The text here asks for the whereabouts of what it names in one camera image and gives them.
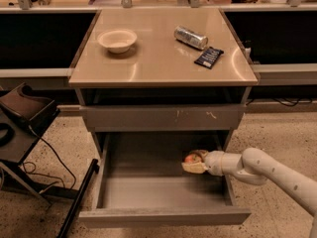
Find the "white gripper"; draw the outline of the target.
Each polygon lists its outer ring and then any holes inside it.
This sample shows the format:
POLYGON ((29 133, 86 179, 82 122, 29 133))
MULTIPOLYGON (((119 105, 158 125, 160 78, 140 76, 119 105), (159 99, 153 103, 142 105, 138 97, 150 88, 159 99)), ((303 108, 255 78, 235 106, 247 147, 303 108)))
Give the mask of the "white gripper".
POLYGON ((224 153, 221 151, 208 152, 206 150, 193 150, 189 153, 192 159, 204 159, 204 163, 182 163, 182 168, 191 174, 203 174, 206 171, 212 175, 221 177, 224 173, 222 171, 222 158, 224 153))

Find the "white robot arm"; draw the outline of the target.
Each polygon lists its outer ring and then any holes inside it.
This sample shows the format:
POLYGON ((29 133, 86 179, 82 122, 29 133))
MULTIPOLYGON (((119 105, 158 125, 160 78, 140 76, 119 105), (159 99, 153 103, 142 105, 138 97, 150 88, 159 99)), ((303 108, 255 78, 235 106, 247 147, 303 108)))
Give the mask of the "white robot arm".
POLYGON ((232 154, 194 150, 181 165, 188 173, 230 175, 252 185, 263 185, 271 180, 313 217, 309 238, 317 238, 317 181, 285 166, 264 151, 247 148, 242 154, 232 154))

